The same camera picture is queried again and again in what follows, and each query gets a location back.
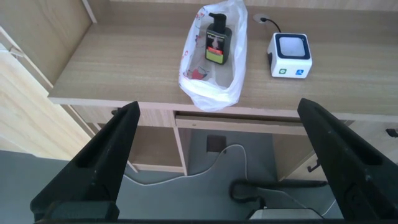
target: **drawer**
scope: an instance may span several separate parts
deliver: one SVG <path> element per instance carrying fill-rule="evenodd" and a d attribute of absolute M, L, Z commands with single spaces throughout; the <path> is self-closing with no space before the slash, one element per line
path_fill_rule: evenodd
<path fill-rule="evenodd" d="M 241 131 L 251 133 L 307 135 L 301 123 L 295 121 L 273 121 L 267 118 L 230 118 L 228 114 L 216 116 L 177 115 L 178 128 L 207 129 L 220 131 Z"/>
<path fill-rule="evenodd" d="M 87 123 L 105 124 L 117 108 L 100 106 L 73 106 Z M 175 127 L 174 112 L 169 110 L 140 109 L 139 126 Z"/>

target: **white plastic bag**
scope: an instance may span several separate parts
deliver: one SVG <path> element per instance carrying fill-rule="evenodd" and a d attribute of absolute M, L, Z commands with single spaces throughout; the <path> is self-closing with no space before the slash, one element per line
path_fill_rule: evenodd
<path fill-rule="evenodd" d="M 205 58 L 206 29 L 213 23 L 209 13 L 227 16 L 232 30 L 228 60 L 218 65 Z M 238 102 L 246 72 L 248 11 L 243 0 L 228 0 L 202 7 L 189 30 L 182 54 L 181 89 L 203 111 L 221 110 Z"/>

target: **wooden cabinet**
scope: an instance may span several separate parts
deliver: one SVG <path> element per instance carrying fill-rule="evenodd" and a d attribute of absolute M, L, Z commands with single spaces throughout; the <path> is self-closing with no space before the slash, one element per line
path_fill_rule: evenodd
<path fill-rule="evenodd" d="M 387 128 L 395 129 L 398 123 L 355 121 L 349 127 L 390 160 L 398 163 L 398 138 L 386 133 Z M 275 134 L 274 154 L 278 180 L 326 180 L 308 136 Z"/>
<path fill-rule="evenodd" d="M 141 117 L 129 158 L 135 170 L 187 175 L 190 130 L 217 129 L 273 134 L 280 180 L 325 179 L 321 167 L 314 169 L 317 157 L 297 114 L 303 97 L 354 121 L 350 128 L 397 162 L 397 140 L 385 133 L 398 128 L 397 1 L 245 3 L 243 89 L 238 103 L 214 113 L 200 111 L 178 86 L 187 30 L 201 4 L 5 0 L 0 41 L 89 136 L 112 110 L 138 101 Z M 271 77 L 264 52 L 274 27 L 253 21 L 257 13 L 284 32 L 308 35 L 314 63 L 305 80 Z"/>

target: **wooden shelf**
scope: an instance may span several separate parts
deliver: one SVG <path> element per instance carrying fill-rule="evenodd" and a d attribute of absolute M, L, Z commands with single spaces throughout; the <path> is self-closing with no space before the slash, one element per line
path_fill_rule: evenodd
<path fill-rule="evenodd" d="M 138 126 L 128 161 L 137 170 L 184 172 L 173 128 Z"/>
<path fill-rule="evenodd" d="M 111 2 L 56 82 L 54 103 L 198 111 L 178 87 L 185 39 L 197 4 Z M 396 12 L 248 7 L 246 78 L 239 103 L 224 113 L 298 117 L 305 97 L 339 119 L 398 119 Z M 266 50 L 275 32 L 308 35 L 313 68 L 305 80 L 272 78 Z"/>

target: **soap dispenser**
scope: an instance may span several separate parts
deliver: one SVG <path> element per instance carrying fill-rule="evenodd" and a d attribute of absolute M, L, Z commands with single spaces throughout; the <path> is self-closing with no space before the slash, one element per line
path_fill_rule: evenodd
<path fill-rule="evenodd" d="M 225 26 L 226 15 L 209 13 L 214 18 L 206 30 L 206 59 L 223 65 L 229 55 L 232 30 Z"/>

